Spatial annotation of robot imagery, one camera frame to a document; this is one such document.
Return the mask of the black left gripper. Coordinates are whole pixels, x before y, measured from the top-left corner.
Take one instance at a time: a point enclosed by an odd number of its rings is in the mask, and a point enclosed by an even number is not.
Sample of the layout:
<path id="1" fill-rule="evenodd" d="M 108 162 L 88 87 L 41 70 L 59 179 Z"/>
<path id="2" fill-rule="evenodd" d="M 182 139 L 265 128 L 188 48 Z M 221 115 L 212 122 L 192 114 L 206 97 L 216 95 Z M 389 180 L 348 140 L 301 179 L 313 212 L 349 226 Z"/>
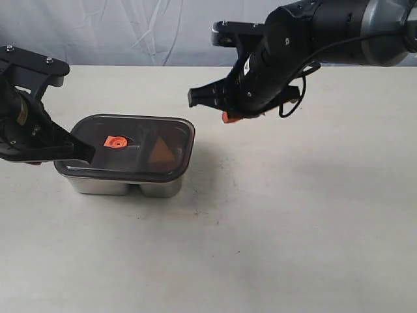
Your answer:
<path id="1" fill-rule="evenodd" d="M 1 158 L 15 163 L 80 160 L 96 149 L 53 122 L 43 103 L 28 94 L 1 96 Z"/>

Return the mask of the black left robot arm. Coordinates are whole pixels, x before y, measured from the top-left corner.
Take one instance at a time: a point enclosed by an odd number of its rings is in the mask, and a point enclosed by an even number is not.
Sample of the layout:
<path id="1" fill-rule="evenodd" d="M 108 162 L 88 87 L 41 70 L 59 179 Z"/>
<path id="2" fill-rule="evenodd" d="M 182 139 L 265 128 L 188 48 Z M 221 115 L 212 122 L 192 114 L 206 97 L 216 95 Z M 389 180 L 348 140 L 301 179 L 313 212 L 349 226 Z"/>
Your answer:
<path id="1" fill-rule="evenodd" d="M 40 164 L 78 160 L 90 164 L 96 150 L 55 123 L 42 101 L 1 75 L 1 158 Z"/>

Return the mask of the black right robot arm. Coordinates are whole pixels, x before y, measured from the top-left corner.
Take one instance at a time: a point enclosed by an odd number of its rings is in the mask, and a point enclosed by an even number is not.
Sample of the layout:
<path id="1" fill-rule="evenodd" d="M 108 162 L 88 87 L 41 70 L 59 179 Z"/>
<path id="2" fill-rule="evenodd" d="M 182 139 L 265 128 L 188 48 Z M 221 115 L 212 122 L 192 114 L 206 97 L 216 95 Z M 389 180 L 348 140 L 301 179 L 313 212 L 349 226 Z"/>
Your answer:
<path id="1" fill-rule="evenodd" d="M 393 67 L 416 52 L 415 1 L 296 1 L 263 23 L 219 21 L 212 44 L 235 48 L 238 59 L 223 79 L 188 91 L 190 107 L 220 110 L 232 123 L 298 107 L 305 80 L 323 64 Z"/>

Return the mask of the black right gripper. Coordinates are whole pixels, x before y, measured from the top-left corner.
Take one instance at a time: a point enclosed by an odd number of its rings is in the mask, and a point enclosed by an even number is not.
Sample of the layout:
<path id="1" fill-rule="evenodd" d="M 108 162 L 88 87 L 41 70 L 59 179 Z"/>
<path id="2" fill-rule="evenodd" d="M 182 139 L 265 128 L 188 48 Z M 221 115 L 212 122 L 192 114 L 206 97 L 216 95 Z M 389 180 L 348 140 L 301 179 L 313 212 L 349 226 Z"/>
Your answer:
<path id="1" fill-rule="evenodd" d="M 299 50 L 258 48 L 247 59 L 239 59 L 226 78 L 190 89 L 189 107 L 221 110 L 223 123 L 231 124 L 295 103 L 300 89 L 290 86 L 288 80 L 299 66 Z"/>

